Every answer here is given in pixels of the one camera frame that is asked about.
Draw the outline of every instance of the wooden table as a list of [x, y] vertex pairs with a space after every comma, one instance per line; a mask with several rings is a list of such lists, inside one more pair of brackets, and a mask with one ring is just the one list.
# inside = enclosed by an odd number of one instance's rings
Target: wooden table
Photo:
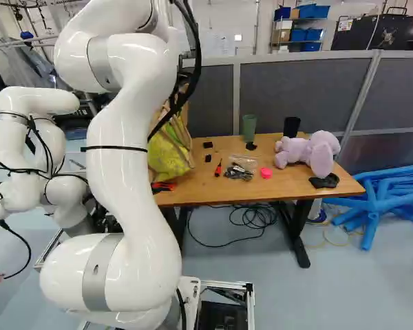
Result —
[[[281, 133], [257, 134], [254, 144], [257, 149], [246, 150], [241, 136], [202, 137], [193, 139], [193, 155], [195, 168], [174, 180], [177, 187], [172, 192], [160, 192], [155, 195], [156, 202], [161, 207], [180, 246], [182, 247], [184, 229], [187, 217], [194, 206], [211, 204], [236, 204], [255, 201], [268, 201], [278, 211], [284, 220], [292, 250], [297, 256], [301, 267], [309, 267], [310, 261], [299, 237], [308, 218], [313, 200], [322, 197], [341, 197], [360, 195], [364, 188], [355, 181], [340, 165], [335, 164], [333, 173], [340, 178], [336, 188], [316, 189], [309, 182], [313, 173], [305, 164], [291, 164], [284, 170], [275, 168], [274, 156], [275, 141], [282, 138]], [[213, 148], [203, 148], [203, 142], [211, 141]], [[209, 163], [204, 161], [205, 155], [211, 154]], [[263, 179], [257, 172], [251, 181], [228, 179], [223, 175], [214, 177], [214, 171], [222, 160], [222, 172], [228, 164], [231, 154], [250, 155], [257, 157], [258, 168], [269, 167], [273, 170], [270, 179]], [[285, 200], [298, 200], [295, 211], [289, 214], [286, 211]], [[181, 206], [180, 216], [177, 218], [174, 206]]]

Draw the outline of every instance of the poster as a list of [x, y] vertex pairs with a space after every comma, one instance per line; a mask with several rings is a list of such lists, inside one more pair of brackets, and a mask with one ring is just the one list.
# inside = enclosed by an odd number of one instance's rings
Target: poster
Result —
[[353, 19], [346, 19], [345, 21], [340, 21], [338, 24], [338, 31], [350, 31], [352, 28]]

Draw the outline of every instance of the cubicle wall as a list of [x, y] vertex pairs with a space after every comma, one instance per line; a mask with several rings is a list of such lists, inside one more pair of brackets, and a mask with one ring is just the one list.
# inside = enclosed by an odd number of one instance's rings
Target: cubicle wall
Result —
[[413, 164], [413, 52], [289, 53], [204, 60], [189, 113], [193, 137], [238, 134], [242, 116], [258, 133], [332, 131], [351, 173]]

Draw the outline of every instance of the yellow green fabric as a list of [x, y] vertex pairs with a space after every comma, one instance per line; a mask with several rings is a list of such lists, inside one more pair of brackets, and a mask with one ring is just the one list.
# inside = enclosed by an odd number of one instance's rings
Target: yellow green fabric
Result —
[[155, 182], [167, 181], [189, 171], [189, 150], [182, 145], [171, 124], [168, 122], [148, 143], [148, 163], [155, 172]]

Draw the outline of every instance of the table top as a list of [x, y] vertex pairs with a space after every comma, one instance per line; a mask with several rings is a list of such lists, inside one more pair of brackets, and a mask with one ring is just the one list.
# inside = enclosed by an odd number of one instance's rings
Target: table top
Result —
[[[282, 138], [281, 133], [257, 134], [254, 151], [246, 149], [242, 136], [199, 137], [193, 139], [195, 168], [172, 182], [177, 187], [171, 192], [155, 195], [159, 206], [195, 206], [207, 204], [231, 204], [250, 201], [276, 201], [291, 199], [315, 199], [322, 197], [345, 197], [360, 195], [364, 188], [340, 165], [335, 164], [333, 173], [340, 178], [336, 188], [316, 189], [309, 182], [314, 176], [305, 164], [289, 164], [284, 170], [274, 165], [275, 142]], [[203, 142], [212, 141], [213, 148], [205, 149]], [[209, 163], [205, 155], [211, 154]], [[251, 181], [228, 179], [223, 176], [229, 162], [229, 155], [240, 154], [257, 157], [258, 169]], [[222, 175], [214, 177], [214, 171], [222, 159]], [[260, 168], [273, 170], [270, 179], [263, 179]]]

